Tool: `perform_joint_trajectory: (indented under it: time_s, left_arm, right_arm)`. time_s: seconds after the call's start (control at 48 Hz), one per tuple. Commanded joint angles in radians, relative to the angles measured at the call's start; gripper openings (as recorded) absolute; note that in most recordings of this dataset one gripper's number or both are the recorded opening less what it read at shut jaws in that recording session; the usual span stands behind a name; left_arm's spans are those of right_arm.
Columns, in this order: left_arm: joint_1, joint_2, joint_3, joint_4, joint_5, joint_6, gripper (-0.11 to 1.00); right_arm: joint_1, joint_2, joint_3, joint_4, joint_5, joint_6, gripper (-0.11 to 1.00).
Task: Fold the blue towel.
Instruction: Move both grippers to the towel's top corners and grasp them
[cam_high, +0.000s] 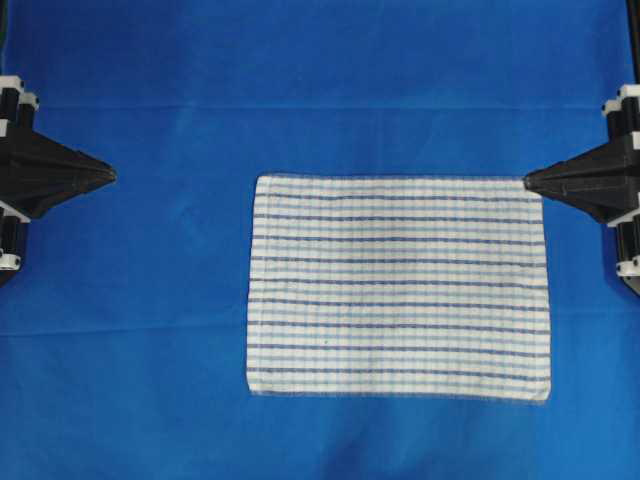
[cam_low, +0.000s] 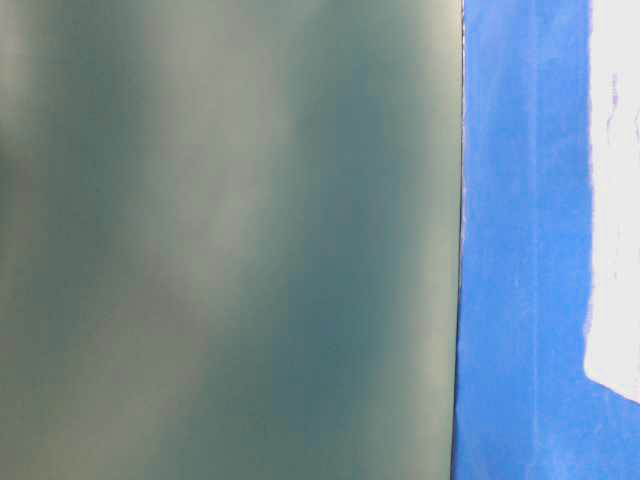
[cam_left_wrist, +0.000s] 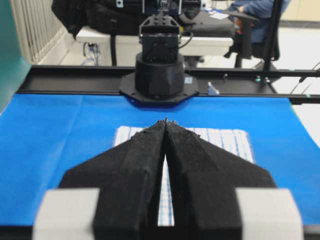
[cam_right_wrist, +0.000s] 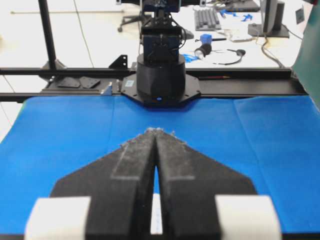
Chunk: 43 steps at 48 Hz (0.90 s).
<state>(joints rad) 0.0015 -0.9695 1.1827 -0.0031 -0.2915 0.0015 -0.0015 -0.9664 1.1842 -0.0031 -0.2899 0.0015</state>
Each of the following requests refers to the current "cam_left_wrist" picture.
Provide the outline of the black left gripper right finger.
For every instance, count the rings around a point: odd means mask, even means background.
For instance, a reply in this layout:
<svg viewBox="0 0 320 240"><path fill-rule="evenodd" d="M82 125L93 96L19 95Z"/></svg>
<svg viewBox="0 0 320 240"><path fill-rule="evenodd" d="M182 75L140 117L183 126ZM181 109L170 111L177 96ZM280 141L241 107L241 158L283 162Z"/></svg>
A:
<svg viewBox="0 0 320 240"><path fill-rule="evenodd" d="M264 168L166 125L175 224L192 240L302 240L291 192Z"/></svg>

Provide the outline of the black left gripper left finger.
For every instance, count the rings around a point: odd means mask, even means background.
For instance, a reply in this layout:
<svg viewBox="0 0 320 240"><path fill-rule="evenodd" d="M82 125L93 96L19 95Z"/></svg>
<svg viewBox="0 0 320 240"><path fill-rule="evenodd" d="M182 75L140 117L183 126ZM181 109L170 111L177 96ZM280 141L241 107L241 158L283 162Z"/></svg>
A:
<svg viewBox="0 0 320 240"><path fill-rule="evenodd" d="M34 240L138 240L157 223L166 123L71 169L48 190L32 229Z"/></svg>

